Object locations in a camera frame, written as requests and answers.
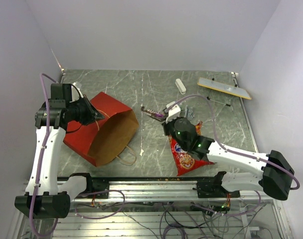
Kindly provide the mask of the silver foil snack packet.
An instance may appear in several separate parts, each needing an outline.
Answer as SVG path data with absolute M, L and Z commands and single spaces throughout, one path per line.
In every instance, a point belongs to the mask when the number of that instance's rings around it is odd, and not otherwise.
M 188 105 L 185 106 L 184 117 L 188 120 L 192 120 L 194 118 L 193 107 Z

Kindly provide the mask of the red paper bag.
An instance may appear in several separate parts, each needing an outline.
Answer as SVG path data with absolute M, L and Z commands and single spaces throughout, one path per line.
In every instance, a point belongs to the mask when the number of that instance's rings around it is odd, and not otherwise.
M 99 167 L 112 162 L 122 153 L 137 132 L 139 123 L 130 107 L 104 92 L 96 95 L 91 103 L 104 119 L 87 126 L 70 122 L 67 130 L 71 133 L 65 136 L 63 142 Z

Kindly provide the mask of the red snack bag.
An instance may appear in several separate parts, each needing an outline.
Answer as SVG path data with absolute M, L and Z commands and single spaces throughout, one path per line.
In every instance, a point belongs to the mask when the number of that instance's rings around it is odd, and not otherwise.
M 214 139 L 201 135 L 202 122 L 193 125 L 186 118 L 177 118 L 175 135 L 168 136 L 170 149 L 176 163 L 177 176 L 205 165 L 213 165 L 207 154 Z

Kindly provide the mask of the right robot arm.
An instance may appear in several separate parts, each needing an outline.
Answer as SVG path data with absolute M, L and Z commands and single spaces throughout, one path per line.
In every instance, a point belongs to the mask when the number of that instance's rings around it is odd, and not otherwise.
M 242 173 L 219 172 L 212 193 L 223 197 L 234 191 L 260 191 L 269 197 L 285 201 L 292 190 L 294 170 L 278 151 L 256 153 L 229 147 L 217 140 L 199 135 L 186 118 L 176 118 L 162 124 L 164 133 L 171 136 L 192 158 L 227 164 L 243 170 Z

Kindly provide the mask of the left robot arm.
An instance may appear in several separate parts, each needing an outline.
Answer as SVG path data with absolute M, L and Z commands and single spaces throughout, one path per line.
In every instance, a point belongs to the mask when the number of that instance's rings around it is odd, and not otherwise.
M 36 151 L 32 173 L 23 196 L 14 206 L 29 219 L 65 218 L 71 201 L 88 198 L 94 186 L 89 173 L 74 173 L 58 185 L 58 160 L 68 124 L 87 126 L 104 116 L 81 93 L 78 83 L 51 85 L 50 95 L 35 114 Z

